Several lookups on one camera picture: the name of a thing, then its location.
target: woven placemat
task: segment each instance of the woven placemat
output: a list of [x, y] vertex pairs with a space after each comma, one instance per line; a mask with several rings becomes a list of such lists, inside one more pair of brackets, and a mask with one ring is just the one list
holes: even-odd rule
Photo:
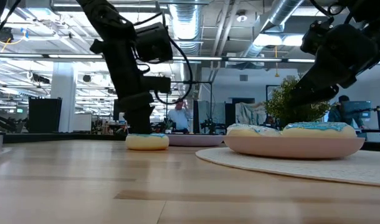
[[248, 156], [227, 147], [201, 150], [196, 155], [216, 164], [245, 170], [380, 186], [380, 152], [359, 151], [352, 156], [324, 161]]

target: donut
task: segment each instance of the donut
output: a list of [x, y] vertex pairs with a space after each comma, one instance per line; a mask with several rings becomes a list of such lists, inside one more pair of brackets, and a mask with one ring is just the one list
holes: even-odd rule
[[165, 134], [129, 134], [126, 146], [131, 150], [164, 150], [169, 146], [169, 138]]
[[255, 137], [280, 137], [279, 131], [273, 128], [267, 128], [249, 124], [232, 124], [227, 128], [228, 136], [255, 136]]
[[341, 122], [301, 122], [288, 124], [283, 130], [283, 137], [355, 138], [356, 131]]

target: column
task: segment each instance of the column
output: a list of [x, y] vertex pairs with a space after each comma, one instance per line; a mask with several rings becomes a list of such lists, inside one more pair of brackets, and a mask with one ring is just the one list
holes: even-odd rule
[[78, 74], [74, 63], [54, 62], [50, 97], [62, 98], [59, 132], [74, 130], [75, 94]]

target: person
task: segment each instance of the person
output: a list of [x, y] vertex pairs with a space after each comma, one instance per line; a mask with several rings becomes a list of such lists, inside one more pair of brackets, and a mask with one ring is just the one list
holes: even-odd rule
[[355, 115], [353, 116], [353, 118], [350, 118], [350, 117], [347, 118], [344, 115], [343, 105], [344, 105], [344, 102], [347, 102], [347, 101], [349, 101], [349, 97], [346, 95], [342, 95], [338, 98], [338, 103], [328, 113], [328, 122], [344, 122], [353, 127], [353, 120], [355, 120], [359, 128], [362, 128], [362, 129], [366, 128], [360, 116]]
[[185, 101], [179, 100], [175, 109], [169, 111], [168, 118], [176, 123], [176, 132], [189, 132], [188, 119], [190, 118], [190, 111]]

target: table surface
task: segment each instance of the table surface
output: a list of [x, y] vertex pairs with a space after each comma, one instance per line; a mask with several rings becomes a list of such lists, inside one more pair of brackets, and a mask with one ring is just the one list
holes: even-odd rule
[[6, 144], [0, 224], [380, 223], [380, 187], [233, 169], [198, 159], [200, 149]]

